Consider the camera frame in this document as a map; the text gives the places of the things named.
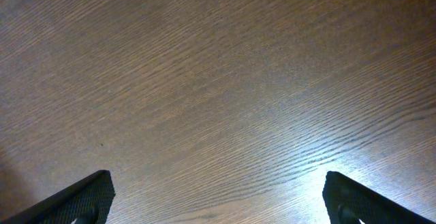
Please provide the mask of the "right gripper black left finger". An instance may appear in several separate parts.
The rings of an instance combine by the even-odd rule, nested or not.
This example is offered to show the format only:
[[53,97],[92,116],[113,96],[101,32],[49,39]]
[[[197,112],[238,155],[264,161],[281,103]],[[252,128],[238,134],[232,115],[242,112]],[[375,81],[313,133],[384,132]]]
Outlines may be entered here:
[[3,224],[105,224],[116,193],[108,170],[98,170]]

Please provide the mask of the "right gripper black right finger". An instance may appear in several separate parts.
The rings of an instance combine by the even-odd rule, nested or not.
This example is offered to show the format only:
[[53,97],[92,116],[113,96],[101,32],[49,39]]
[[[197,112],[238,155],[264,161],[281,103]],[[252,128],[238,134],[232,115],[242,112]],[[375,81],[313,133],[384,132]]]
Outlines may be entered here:
[[435,224],[339,172],[327,172],[322,197],[331,224]]

